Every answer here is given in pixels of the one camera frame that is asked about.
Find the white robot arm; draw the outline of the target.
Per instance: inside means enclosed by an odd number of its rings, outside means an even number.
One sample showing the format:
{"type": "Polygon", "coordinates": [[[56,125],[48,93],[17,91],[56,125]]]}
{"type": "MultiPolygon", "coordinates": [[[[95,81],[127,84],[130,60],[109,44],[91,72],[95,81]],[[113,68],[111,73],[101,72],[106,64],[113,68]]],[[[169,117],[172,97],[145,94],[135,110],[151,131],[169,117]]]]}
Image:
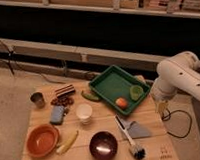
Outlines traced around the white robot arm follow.
{"type": "Polygon", "coordinates": [[[199,58],[193,52],[181,52],[161,61],[156,68],[157,79],[151,87],[156,112],[163,116],[168,101],[180,89],[200,101],[199,58]]]}

